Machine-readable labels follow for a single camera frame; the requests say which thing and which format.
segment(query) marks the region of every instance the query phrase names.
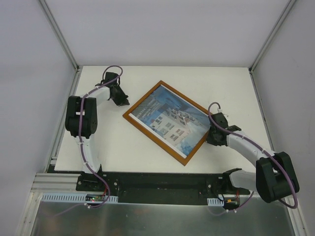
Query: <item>white wall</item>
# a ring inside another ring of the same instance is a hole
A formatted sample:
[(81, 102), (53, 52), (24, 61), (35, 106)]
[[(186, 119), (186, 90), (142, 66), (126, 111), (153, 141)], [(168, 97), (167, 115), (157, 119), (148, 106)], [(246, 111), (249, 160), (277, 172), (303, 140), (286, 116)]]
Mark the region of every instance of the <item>white wall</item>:
[(80, 65), (249, 67), (288, 0), (47, 0)]
[(15, 235), (74, 70), (35, 0), (0, 3), (0, 235)]
[(276, 151), (291, 155), (300, 204), (315, 234), (315, 1), (296, 3), (254, 72)]

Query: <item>building image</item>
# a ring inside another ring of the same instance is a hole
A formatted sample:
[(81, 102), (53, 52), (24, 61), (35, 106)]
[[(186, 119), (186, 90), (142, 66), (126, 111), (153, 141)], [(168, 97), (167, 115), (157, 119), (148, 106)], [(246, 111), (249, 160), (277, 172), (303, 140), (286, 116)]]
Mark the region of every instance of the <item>building image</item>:
[(185, 118), (175, 109), (167, 109), (151, 121), (150, 127), (173, 146), (191, 133)]
[(132, 114), (184, 155), (189, 155), (210, 128), (207, 114), (163, 86), (143, 100)]

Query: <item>metal frame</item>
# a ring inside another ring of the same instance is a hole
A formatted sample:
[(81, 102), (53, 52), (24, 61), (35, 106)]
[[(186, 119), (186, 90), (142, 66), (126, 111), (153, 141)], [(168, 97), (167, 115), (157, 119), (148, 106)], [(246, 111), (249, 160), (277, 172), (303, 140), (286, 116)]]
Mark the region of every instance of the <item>metal frame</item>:
[(291, 12), (291, 10), (293, 9), (295, 3), (298, 0), (290, 0), (284, 10), (282, 11), (280, 17), (278, 18), (276, 24), (274, 25), (274, 27), (272, 28), (271, 32), (269, 33), (266, 41), (264, 42), (264, 44), (262, 45), (257, 57), (255, 58), (253, 64), (250, 67), (250, 73), (252, 74), (253, 71), (256, 69), (257, 65), (259, 64), (262, 56), (265, 54), (266, 50), (269, 48), (270, 44), (272, 43), (273, 39), (275, 38), (277, 32), (280, 30), (281, 26), (283, 25), (284, 21), (286, 20), (287, 16), (289, 15), (289, 13)]
[(64, 39), (64, 36), (55, 20), (55, 17), (53, 16), (46, 0), (38, 0), (42, 10), (44, 11), (44, 14), (50, 24), (50, 26), (52, 27), (53, 32), (55, 33), (61, 47), (63, 48), (65, 54), (67, 55), (69, 61), (71, 62), (73, 68), (77, 71), (79, 69), (79, 65), (76, 62), (66, 40)]
[[(81, 75), (81, 71), (82, 68), (78, 65), (78, 63), (76, 62), (46, 0), (38, 0), (39, 5), (41, 6), (49, 24), (52, 27), (53, 32), (55, 33), (61, 47), (63, 48), (64, 52), (66, 53), (69, 61), (71, 62), (73, 68), (75, 69), (75, 76), (71, 85), (71, 88), (69, 90), (68, 95), (73, 95), (76, 91), (79, 79), (80, 79), (80, 75)], [(252, 83), (253, 83), (253, 87), (256, 93), (256, 97), (258, 100), (258, 104), (259, 104), (259, 108), (261, 111), (261, 115), (263, 117), (264, 120), (264, 125), (267, 131), (267, 135), (268, 135), (268, 139), (270, 142), (270, 145), (273, 149), (273, 145), (272, 145), (272, 141), (270, 138), (270, 134), (269, 134), (269, 129), (268, 126), (266, 124), (266, 119), (265, 119), (265, 115), (264, 115), (264, 111), (262, 108), (262, 104), (261, 104), (261, 99), (260, 96), (258, 94), (255, 82), (254, 82), (254, 78), (252, 76), (253, 71), (256, 69), (257, 65), (259, 64), (262, 56), (264, 55), (264, 53), (266, 52), (266, 50), (269, 48), (270, 44), (272, 43), (275, 35), (277, 34), (277, 32), (280, 30), (281, 26), (283, 25), (285, 19), (287, 18), (287, 16), (289, 15), (289, 13), (291, 12), (292, 8), (294, 7), (295, 3), (297, 2), (297, 0), (290, 0), (287, 5), (285, 6), (284, 10), (282, 11), (280, 17), (278, 18), (277, 22), (275, 23), (274, 27), (272, 28), (271, 32), (269, 33), (267, 39), (265, 40), (264, 44), (262, 45), (262, 48), (260, 49), (257, 57), (255, 58), (252, 66), (249, 68), (250, 74), (251, 74), (251, 78), (252, 78)], [(60, 144), (62, 142), (62, 136), (64, 133), (64, 117), (65, 117), (65, 109), (66, 109), (66, 101), (64, 103), (64, 109), (63, 109), (63, 114), (62, 117), (60, 119), (58, 128), (55, 132), (55, 139), (54, 142), (52, 144), (52, 147), (50, 148), (50, 155), (48, 158), (48, 162), (45, 168), (45, 171), (48, 170), (50, 164), (55, 164), (56, 159), (57, 159), (57, 155), (58, 155), (58, 151), (59, 151), (59, 147)], [(18, 235), (23, 235), (23, 236), (29, 236), (31, 235), (32, 232), (32, 227), (35, 221), (35, 217), (37, 214), (37, 210), (38, 210), (38, 206), (39, 206), (39, 202), (40, 199), (42, 197), (42, 193), (74, 193), (77, 191), (75, 190), (76, 187), (76, 183), (77, 183), (77, 178), (79, 177), (79, 174), (48, 174), (48, 173), (38, 173), (35, 176), (35, 180), (33, 182), (32, 188), (31, 188), (31, 192), (30, 195), (28, 197), (28, 201), (26, 204), (26, 208), (24, 210), (24, 214), (23, 214), (23, 218), (22, 221), (20, 222), (17, 234)], [(287, 202), (292, 203), (292, 199), (287, 199)], [(288, 209), (293, 227), (294, 227), (294, 231), (296, 233), (296, 235), (299, 236), (303, 236), (303, 235), (308, 235), (308, 231), (305, 227), (304, 224), (304, 217), (303, 214), (301, 212), (301, 209), (298, 208), (297, 210), (291, 210)]]

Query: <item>black mounting plate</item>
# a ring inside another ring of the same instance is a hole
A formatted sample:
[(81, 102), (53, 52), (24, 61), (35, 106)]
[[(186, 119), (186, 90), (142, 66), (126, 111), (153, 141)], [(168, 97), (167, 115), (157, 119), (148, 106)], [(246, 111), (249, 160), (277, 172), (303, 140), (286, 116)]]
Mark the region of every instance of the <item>black mounting plate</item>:
[[(238, 188), (226, 184), (222, 174), (164, 174), (101, 172), (108, 183), (111, 195), (118, 196), (120, 203), (207, 205), (207, 198), (219, 194), (236, 194)], [(78, 177), (77, 191), (105, 190), (104, 184), (92, 174)], [(240, 194), (249, 195), (239, 188)]]

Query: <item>wooden frame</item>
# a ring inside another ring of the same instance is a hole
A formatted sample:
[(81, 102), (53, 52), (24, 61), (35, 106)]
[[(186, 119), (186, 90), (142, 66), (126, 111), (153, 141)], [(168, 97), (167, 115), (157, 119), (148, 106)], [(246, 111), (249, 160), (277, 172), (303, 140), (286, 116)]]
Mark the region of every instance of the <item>wooden frame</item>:
[(181, 152), (180, 150), (178, 150), (178, 148), (176, 148), (173, 145), (170, 145), (170, 143), (168, 143), (168, 141), (166, 140), (166, 138), (163, 138), (166, 134), (163, 133), (163, 137), (158, 133), (157, 129), (154, 130), (154, 122), (157, 122), (157, 119), (152, 119), (150, 120), (150, 122), (152, 122), (152, 127), (149, 127), (147, 124), (145, 124), (143, 121), (139, 120), (136, 116), (134, 116), (132, 114), (133, 111), (135, 111), (136, 108), (139, 107), (139, 105), (145, 101), (146, 98), (148, 98), (156, 89), (158, 89), (160, 86), (164, 87), (166, 90), (168, 90), (166, 93), (170, 92), (170, 93), (173, 93), (172, 96), (174, 97), (179, 97), (181, 98), (182, 100), (186, 101), (188, 103), (188, 105), (191, 106), (190, 109), (196, 109), (197, 112), (200, 112), (200, 113), (204, 113), (204, 115), (206, 117), (208, 117), (208, 111), (201, 107), (200, 105), (198, 105), (197, 103), (195, 103), (194, 101), (192, 101), (191, 99), (189, 99), (188, 97), (186, 97), (185, 95), (183, 95), (182, 93), (180, 93), (179, 91), (175, 90), (174, 88), (172, 88), (170, 85), (166, 84), (165, 82), (163, 81), (159, 81), (152, 89), (150, 89), (139, 101), (137, 101), (126, 113), (123, 114), (123, 117), (128, 120), (133, 126), (135, 126), (137, 129), (139, 129), (142, 133), (144, 133), (147, 137), (149, 137), (151, 140), (153, 140), (156, 144), (158, 144), (161, 148), (163, 148), (165, 151), (167, 151), (171, 156), (173, 156), (176, 160), (178, 160), (180, 163), (182, 163), (184, 166), (191, 160), (192, 156), (197, 152), (197, 150), (201, 147), (201, 145), (205, 142), (206, 138), (207, 138), (207, 135), (208, 135), (208, 132), (209, 132), (209, 128), (210, 128), (210, 122), (209, 122), (209, 126), (205, 126), (205, 122), (204, 122), (204, 117), (201, 117), (201, 115), (199, 115), (201, 118), (200, 119), (203, 119), (203, 124), (201, 122), (199, 122), (198, 119), (194, 119), (191, 115), (191, 117), (187, 118), (187, 114), (186, 113), (186, 117), (183, 116), (182, 114), (182, 111), (176, 111), (175, 109), (172, 109), (172, 108), (168, 108), (168, 111), (171, 111), (171, 112), (175, 112), (177, 115), (174, 115), (173, 116), (173, 120), (175, 123), (175, 125), (179, 124), (179, 122), (181, 122), (182, 124), (185, 123), (185, 125), (187, 125), (188, 122), (192, 122), (193, 124), (194, 121), (197, 122), (200, 127), (202, 127), (202, 130), (206, 130), (206, 128), (208, 128), (208, 130), (206, 131), (206, 133), (202, 136), (202, 138), (199, 140), (199, 142), (197, 144), (193, 144), (195, 145), (194, 148), (192, 147), (189, 147), (190, 149), (192, 148), (192, 150), (189, 152), (188, 155), (184, 154), (183, 152)]

